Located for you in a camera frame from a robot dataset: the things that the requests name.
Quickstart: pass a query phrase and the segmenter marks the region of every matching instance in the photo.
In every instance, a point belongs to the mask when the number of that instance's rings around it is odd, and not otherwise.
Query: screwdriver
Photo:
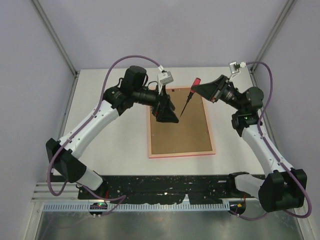
[[[197,78],[194,80],[192,86],[199,85],[200,82],[201,82],[201,79],[197,77]],[[195,91],[192,90],[192,89],[190,89],[190,93],[189,93],[188,99],[186,100],[186,103],[185,103],[185,105],[184,105],[184,108],[183,108],[183,110],[182,110],[182,112],[181,112],[180,117],[181,117],[182,114],[184,113],[184,111],[185,111],[185,109],[186,109],[186,106],[187,106],[187,104],[189,103],[189,101],[190,101],[190,99],[192,98],[192,96],[194,95],[194,93],[195,93]]]

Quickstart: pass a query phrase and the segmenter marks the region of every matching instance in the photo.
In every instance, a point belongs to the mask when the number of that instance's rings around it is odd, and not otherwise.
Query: brown board
[[[190,88],[171,88],[166,92],[175,106],[179,123],[157,122],[148,107],[148,157],[214,155],[216,148],[202,97],[195,93],[180,117]]]

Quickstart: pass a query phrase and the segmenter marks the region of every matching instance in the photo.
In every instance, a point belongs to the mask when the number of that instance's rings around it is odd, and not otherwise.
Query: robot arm
[[[222,100],[237,109],[232,115],[232,127],[248,143],[264,171],[265,180],[253,177],[247,172],[230,174],[228,180],[231,191],[245,192],[259,199],[266,212],[302,207],[305,196],[287,170],[304,189],[307,185],[307,175],[302,169],[294,169],[285,160],[262,126],[258,110],[263,106],[264,93],[258,87],[250,87],[240,93],[231,82],[231,79],[240,73],[240,68],[245,66],[244,62],[239,64],[232,62],[230,77],[221,75],[212,82],[191,87],[212,103]]]
[[[78,126],[58,141],[51,138],[46,143],[49,162],[55,153],[61,148],[60,143],[70,140],[72,134],[78,131],[76,137],[72,138],[59,153],[54,161],[54,168],[70,183],[77,182],[95,191],[104,197],[107,185],[104,179],[95,171],[89,169],[78,159],[81,157],[90,142],[108,124],[117,119],[125,110],[131,108],[134,103],[151,106],[152,114],[157,122],[178,123],[179,120],[174,113],[175,106],[166,93],[166,84],[171,83],[173,78],[170,72],[162,72],[158,75],[158,85],[155,90],[147,86],[147,71],[139,66],[131,66],[125,72],[121,85],[108,88],[104,94],[99,110],[93,109]]]

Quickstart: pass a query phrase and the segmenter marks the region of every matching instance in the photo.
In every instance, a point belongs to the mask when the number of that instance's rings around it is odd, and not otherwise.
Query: wooden tray
[[[190,88],[170,88],[166,90],[175,106],[179,118],[186,104]],[[179,123],[157,122],[148,107],[148,157],[173,158],[186,156],[214,155],[216,147],[208,121],[206,103],[194,94]]]

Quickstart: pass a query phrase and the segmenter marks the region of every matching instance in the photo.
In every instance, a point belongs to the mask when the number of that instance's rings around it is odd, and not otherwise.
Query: white table
[[[116,85],[125,70],[112,70],[106,88]],[[201,78],[202,83],[208,83],[221,74],[230,75],[228,67],[180,67],[166,70],[171,71],[174,78],[168,87],[191,86],[196,77]],[[158,73],[157,68],[147,68],[149,81],[156,80]],[[107,69],[80,71],[65,134],[95,107],[106,74]],[[233,82],[241,92],[252,86],[247,69]],[[215,155],[149,159],[147,107],[135,104],[101,131],[87,147],[80,161],[101,175],[225,175],[240,171],[263,174],[252,150],[232,128],[231,115],[236,110],[221,100],[215,104],[206,104],[215,141]]]

